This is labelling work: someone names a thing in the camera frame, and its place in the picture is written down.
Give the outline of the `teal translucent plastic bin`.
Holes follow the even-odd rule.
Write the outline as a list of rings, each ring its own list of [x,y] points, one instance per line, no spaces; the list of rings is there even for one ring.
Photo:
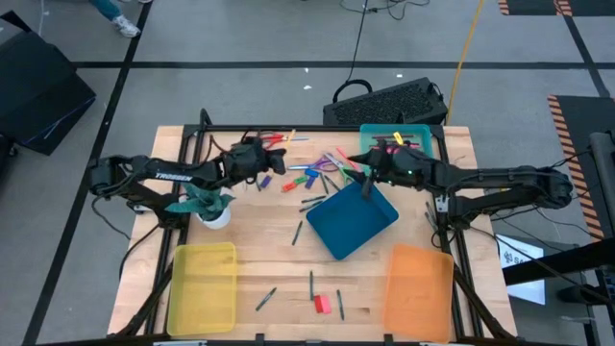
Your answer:
[[[372,136],[393,136],[399,132],[404,142],[418,143],[422,146],[419,151],[433,157],[431,146],[431,131],[427,125],[413,124],[363,124],[360,126],[359,147],[362,152],[378,146],[380,141],[397,143],[395,139],[373,139]]]

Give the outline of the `black computer tower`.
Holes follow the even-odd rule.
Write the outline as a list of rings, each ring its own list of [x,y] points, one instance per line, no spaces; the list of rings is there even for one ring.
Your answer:
[[[350,86],[363,86],[367,92],[339,100]],[[428,78],[373,90],[365,80],[349,80],[334,93],[332,102],[323,107],[325,126],[363,124],[441,124],[448,109],[439,86]]]

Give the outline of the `green plant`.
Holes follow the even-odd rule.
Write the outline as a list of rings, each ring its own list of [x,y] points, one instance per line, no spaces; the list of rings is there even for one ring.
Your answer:
[[[165,208],[178,214],[194,214],[207,228],[219,230],[231,220],[230,203],[235,199],[225,188],[207,190],[183,184],[185,197]]]

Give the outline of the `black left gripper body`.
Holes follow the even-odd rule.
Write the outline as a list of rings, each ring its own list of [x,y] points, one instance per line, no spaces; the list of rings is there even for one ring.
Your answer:
[[[237,185],[269,168],[268,151],[257,136],[246,136],[230,151],[222,155],[226,185]]]

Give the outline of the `blue and purple scissors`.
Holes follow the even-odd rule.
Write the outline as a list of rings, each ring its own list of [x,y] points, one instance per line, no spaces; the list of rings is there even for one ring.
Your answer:
[[[287,169],[288,170],[311,169],[311,170],[319,170],[323,172],[335,172],[338,170],[338,166],[335,165],[331,161],[324,160],[324,161],[317,161],[315,163],[289,165]]]

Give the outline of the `black mat hazard stripes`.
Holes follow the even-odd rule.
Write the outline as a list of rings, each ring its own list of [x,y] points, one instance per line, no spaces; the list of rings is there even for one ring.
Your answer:
[[[615,130],[615,99],[549,95],[547,101],[587,229],[591,235],[612,237],[590,135]]]

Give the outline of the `red scissors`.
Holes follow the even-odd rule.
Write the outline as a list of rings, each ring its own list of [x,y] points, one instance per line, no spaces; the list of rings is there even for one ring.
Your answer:
[[[265,149],[270,149],[276,144],[285,143],[287,136],[288,135],[272,133],[272,134],[265,134],[261,136],[260,138],[263,141],[263,147]],[[308,137],[295,136],[292,141],[305,141],[305,140],[308,140]]]

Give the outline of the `orange translucent plastic bin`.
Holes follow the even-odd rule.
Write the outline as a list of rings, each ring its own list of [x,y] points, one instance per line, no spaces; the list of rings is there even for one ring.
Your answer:
[[[383,326],[416,341],[447,343],[452,335],[454,259],[421,247],[393,247]]]

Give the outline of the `dark blue plastic bin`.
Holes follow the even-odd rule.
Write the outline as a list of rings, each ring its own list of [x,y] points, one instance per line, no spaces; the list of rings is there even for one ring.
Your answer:
[[[367,198],[361,188],[359,183],[346,185],[307,213],[307,222],[336,260],[346,259],[399,218],[375,186]]]

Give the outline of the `person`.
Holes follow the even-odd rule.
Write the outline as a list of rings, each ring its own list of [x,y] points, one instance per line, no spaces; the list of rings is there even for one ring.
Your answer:
[[[138,37],[141,31],[129,20],[112,0],[87,0],[114,28],[127,38]]]

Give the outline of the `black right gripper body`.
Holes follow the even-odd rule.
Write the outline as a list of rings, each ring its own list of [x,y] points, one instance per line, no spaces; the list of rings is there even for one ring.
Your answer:
[[[394,154],[388,154],[384,147],[372,148],[381,152],[381,165],[372,167],[372,175],[378,183],[401,185],[414,188],[432,188],[435,159],[423,152],[402,147]]]

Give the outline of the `black neighbouring stand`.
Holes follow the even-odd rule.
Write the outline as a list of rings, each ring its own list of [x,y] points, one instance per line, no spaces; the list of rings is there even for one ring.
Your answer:
[[[568,303],[606,307],[615,336],[615,129],[590,135],[590,149],[597,169],[600,187],[613,236],[572,250],[529,259],[504,269],[509,284],[559,278],[570,273],[595,270],[599,285],[571,283],[559,291]]]

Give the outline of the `green scissors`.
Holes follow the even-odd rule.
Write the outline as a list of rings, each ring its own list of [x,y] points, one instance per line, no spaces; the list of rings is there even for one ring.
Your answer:
[[[340,173],[340,175],[342,177],[344,185],[348,185],[348,184],[350,184],[350,183],[352,183],[354,181],[354,179],[347,174],[346,167],[345,167],[345,165],[341,161],[336,159],[330,153],[325,153],[325,157],[337,167],[337,169],[338,169],[338,171],[339,171],[339,173]]]

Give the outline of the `white sign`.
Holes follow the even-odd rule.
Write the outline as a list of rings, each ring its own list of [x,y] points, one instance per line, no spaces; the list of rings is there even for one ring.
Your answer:
[[[544,256],[544,250],[540,247],[504,235],[496,235],[496,238],[499,245],[499,258],[502,269],[530,261],[531,259],[539,259]],[[544,280],[509,285],[507,287],[507,293],[514,298],[541,306],[546,305],[546,288]]]

